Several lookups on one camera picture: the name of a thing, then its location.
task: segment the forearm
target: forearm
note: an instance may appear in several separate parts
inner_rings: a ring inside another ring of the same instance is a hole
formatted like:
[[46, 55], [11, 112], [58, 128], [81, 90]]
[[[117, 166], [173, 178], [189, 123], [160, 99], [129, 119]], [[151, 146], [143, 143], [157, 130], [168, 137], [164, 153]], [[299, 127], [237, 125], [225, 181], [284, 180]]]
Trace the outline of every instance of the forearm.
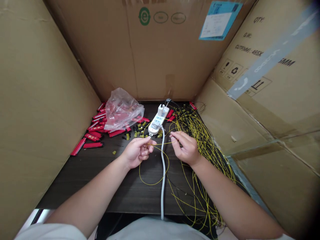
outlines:
[[120, 156], [55, 210], [46, 223], [74, 225], [88, 238], [128, 171]]
[[274, 239], [285, 233], [254, 200], [204, 157], [192, 168], [238, 239]]

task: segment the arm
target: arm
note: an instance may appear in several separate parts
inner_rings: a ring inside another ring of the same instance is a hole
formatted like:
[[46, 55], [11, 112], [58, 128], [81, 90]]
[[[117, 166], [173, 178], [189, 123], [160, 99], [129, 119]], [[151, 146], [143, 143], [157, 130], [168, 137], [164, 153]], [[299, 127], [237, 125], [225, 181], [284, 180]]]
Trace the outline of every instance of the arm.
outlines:
[[238, 239], [275, 239], [288, 235], [254, 200], [199, 154], [195, 139], [184, 132], [171, 132], [170, 137], [176, 156], [192, 167]]
[[45, 223], [77, 227], [87, 238], [105, 213], [113, 195], [132, 168], [148, 159], [156, 144], [151, 138], [133, 139], [124, 152], [94, 179], [65, 201]]

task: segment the plastic bag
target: plastic bag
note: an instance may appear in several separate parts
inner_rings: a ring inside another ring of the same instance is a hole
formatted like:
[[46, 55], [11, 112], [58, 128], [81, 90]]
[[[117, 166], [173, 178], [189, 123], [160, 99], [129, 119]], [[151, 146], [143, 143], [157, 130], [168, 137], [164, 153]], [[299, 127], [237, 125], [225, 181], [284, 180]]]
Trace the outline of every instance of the plastic bag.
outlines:
[[105, 130], [121, 130], [135, 124], [144, 114], [144, 106], [139, 104], [129, 93], [122, 88], [111, 92], [106, 103], [107, 122]]

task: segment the white label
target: white label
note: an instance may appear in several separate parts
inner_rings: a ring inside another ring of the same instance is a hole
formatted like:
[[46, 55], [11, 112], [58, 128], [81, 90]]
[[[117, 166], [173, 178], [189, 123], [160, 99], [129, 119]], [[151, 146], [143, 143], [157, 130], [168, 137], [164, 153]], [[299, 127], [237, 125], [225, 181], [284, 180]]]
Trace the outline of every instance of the white label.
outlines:
[[200, 38], [222, 36], [232, 13], [207, 15]]

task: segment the white power strip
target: white power strip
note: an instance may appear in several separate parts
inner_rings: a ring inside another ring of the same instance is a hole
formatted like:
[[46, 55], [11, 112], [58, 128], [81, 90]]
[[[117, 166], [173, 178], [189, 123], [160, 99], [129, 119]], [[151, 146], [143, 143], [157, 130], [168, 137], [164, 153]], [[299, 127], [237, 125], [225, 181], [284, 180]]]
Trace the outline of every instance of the white power strip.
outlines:
[[153, 118], [148, 128], [150, 136], [156, 135], [159, 132], [168, 112], [169, 108], [166, 107], [164, 104], [160, 104], [160, 106], [158, 107], [158, 112]]

